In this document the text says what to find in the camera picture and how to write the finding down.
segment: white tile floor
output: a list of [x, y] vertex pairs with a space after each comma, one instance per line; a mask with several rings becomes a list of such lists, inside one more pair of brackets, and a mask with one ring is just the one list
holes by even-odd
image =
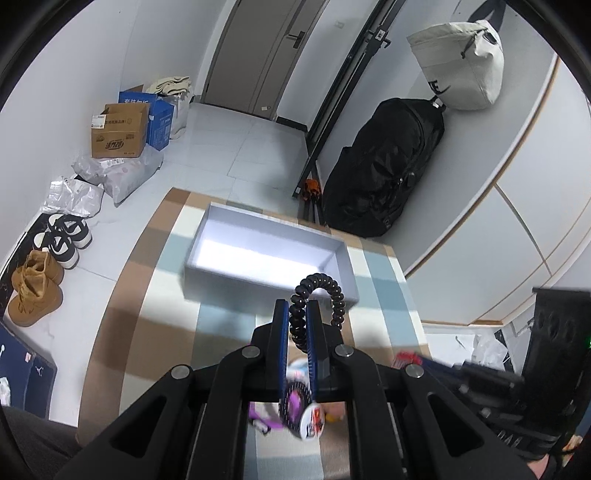
[[62, 306], [18, 329], [58, 367], [50, 419], [77, 425], [103, 312], [127, 257], [166, 193], [178, 187], [297, 216], [291, 192], [306, 156], [302, 132], [214, 106], [191, 106], [187, 130], [164, 149], [160, 170], [117, 208], [105, 196], [101, 211], [88, 220], [93, 242], [80, 252], [76, 268], [66, 272]]

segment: cardboard box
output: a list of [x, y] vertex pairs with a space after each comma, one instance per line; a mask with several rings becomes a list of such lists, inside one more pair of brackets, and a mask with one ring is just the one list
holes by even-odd
[[93, 115], [91, 151], [94, 158], [136, 158], [146, 145], [149, 105], [110, 103]]
[[[346, 309], [359, 301], [345, 243], [301, 225], [211, 203], [186, 256], [183, 293], [189, 300], [235, 312], [272, 316], [307, 275], [334, 278]], [[330, 304], [324, 290], [310, 298]]]
[[149, 103], [148, 136], [146, 143], [156, 150], [162, 150], [170, 140], [174, 106], [160, 99], [155, 93], [126, 90], [119, 93], [119, 103]]
[[11, 407], [46, 419], [56, 373], [55, 365], [0, 322], [0, 378], [8, 380]]

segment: checkered rug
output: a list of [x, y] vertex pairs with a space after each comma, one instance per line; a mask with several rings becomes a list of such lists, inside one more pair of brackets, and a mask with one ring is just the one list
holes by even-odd
[[[187, 250], [210, 202], [320, 229], [349, 251], [359, 303], [343, 324], [345, 343], [389, 365], [399, 350], [428, 355], [427, 341], [402, 269], [387, 245], [234, 202], [172, 189], [139, 237], [117, 281], [90, 357], [79, 439], [86, 444], [177, 364], [201, 368], [247, 345], [269, 315], [230, 312], [187, 301], [181, 286]], [[289, 357], [301, 355], [290, 340]], [[319, 441], [286, 431], [248, 429], [248, 479], [340, 479], [349, 476], [346, 422], [328, 424]]]

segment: tan boot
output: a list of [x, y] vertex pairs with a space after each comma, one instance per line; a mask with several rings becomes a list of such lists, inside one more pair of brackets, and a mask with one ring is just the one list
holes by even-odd
[[31, 253], [27, 255], [25, 264], [22, 267], [18, 267], [12, 274], [12, 287], [16, 291], [21, 287], [22, 273], [26, 268], [32, 268], [38, 272], [43, 272], [56, 285], [59, 285], [64, 278], [63, 267], [49, 252], [31, 250]]
[[8, 304], [8, 316], [19, 327], [30, 327], [63, 301], [61, 288], [43, 272], [26, 268], [21, 274], [18, 295]]

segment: white plastic bag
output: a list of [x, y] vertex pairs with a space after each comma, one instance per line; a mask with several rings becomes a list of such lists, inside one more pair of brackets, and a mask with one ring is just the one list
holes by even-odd
[[172, 140], [180, 137], [187, 128], [187, 120], [189, 118], [189, 104], [192, 97], [193, 94], [191, 87], [189, 87], [188, 92], [160, 97], [165, 102], [174, 105], [173, 124], [170, 128], [170, 138]]
[[0, 378], [0, 405], [3, 407], [10, 406], [10, 385], [6, 377]]
[[408, 38], [433, 93], [450, 108], [478, 110], [501, 92], [505, 58], [487, 20], [435, 25]]
[[163, 159], [163, 152], [146, 145], [137, 158], [92, 158], [86, 154], [77, 158], [72, 168], [86, 181], [102, 183], [113, 203], [118, 204], [154, 175]]
[[51, 182], [43, 213], [69, 213], [92, 217], [99, 213], [104, 190], [85, 181], [59, 177]]
[[507, 347], [500, 343], [494, 336], [476, 335], [474, 339], [474, 351], [472, 361], [485, 367], [504, 370], [503, 360], [507, 356]]

